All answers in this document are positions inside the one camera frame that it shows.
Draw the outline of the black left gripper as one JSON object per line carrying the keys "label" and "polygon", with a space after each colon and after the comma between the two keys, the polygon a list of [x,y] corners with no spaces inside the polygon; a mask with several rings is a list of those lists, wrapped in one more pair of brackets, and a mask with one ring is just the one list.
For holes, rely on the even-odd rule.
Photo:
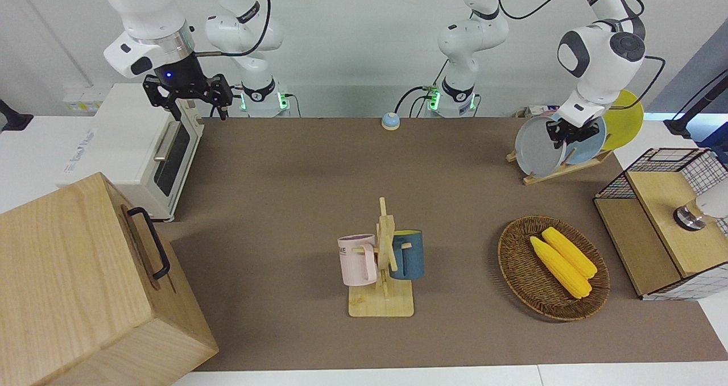
{"label": "black left gripper", "polygon": [[569,145],[569,151],[579,148],[581,142],[599,133],[595,120],[587,122],[583,127],[577,127],[562,118],[549,120],[546,124],[546,130],[555,150],[559,150],[564,145]]}

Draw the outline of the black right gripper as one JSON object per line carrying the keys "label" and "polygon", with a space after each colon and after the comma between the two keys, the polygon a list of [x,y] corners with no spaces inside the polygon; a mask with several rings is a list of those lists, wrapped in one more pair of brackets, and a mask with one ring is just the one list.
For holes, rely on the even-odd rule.
{"label": "black right gripper", "polygon": [[180,122],[182,112],[176,100],[200,100],[215,106],[221,120],[228,119],[234,99],[231,86],[221,73],[206,77],[196,54],[161,65],[153,72],[142,84],[151,106],[169,109],[174,120]]}

